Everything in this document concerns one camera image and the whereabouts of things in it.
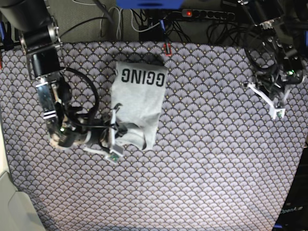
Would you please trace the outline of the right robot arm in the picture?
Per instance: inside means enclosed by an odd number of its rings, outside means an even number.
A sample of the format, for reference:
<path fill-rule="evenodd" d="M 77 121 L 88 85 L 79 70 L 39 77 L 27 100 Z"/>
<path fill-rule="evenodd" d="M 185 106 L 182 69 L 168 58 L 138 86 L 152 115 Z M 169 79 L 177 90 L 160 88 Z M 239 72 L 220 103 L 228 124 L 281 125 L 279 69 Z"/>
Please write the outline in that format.
<path fill-rule="evenodd" d="M 108 154 L 115 151 L 119 128 L 116 112 L 121 105 L 112 109 L 109 121 L 96 118 L 100 106 L 98 91 L 85 74 L 60 65 L 58 51 L 62 36 L 45 1 L 2 0 L 0 12 L 20 31 L 29 76 L 40 80 L 36 89 L 51 143 L 60 148 L 69 148 L 75 143 L 98 144 Z M 94 105 L 87 113 L 81 113 L 82 107 L 71 105 L 72 90 L 65 81 L 64 72 L 80 77 L 91 88 Z"/>

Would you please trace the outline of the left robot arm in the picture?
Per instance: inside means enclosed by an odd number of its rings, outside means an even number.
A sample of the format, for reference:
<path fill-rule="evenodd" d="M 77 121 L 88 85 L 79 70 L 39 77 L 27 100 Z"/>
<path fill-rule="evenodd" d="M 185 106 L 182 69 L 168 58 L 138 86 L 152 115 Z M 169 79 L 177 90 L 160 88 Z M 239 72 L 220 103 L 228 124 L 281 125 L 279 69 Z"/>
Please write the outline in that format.
<path fill-rule="evenodd" d="M 240 0 L 238 2 L 252 24 L 247 37 L 258 32 L 263 46 L 269 45 L 274 62 L 268 67 L 254 61 L 244 42 L 249 62 L 259 74 L 257 90 L 274 100 L 285 94 L 288 86 L 301 84 L 307 76 L 304 60 L 308 57 L 308 2 L 306 0 Z"/>

